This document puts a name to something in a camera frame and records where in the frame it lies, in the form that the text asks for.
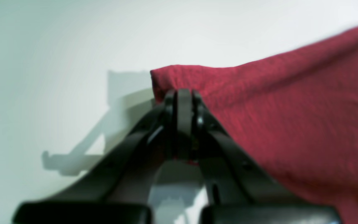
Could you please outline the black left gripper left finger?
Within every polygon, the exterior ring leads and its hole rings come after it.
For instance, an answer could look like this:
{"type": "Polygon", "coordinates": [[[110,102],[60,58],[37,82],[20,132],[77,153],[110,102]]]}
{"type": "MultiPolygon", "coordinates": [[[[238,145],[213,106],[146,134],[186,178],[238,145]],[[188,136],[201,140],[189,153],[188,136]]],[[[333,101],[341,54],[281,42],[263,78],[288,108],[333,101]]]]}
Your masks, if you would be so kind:
{"type": "Polygon", "coordinates": [[[170,90],[84,177],[16,211],[14,224],[151,224],[153,179],[167,160],[184,159],[184,91],[170,90]]]}

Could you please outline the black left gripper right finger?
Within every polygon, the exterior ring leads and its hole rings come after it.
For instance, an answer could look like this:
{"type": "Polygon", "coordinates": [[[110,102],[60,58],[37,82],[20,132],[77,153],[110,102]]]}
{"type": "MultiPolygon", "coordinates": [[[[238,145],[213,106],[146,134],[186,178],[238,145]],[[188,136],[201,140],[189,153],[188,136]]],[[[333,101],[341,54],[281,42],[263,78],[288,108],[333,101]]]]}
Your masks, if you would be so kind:
{"type": "Polygon", "coordinates": [[[341,224],[336,209],[308,203],[262,169],[229,136],[195,90],[184,90],[188,156],[203,174],[209,205],[201,224],[341,224]]]}

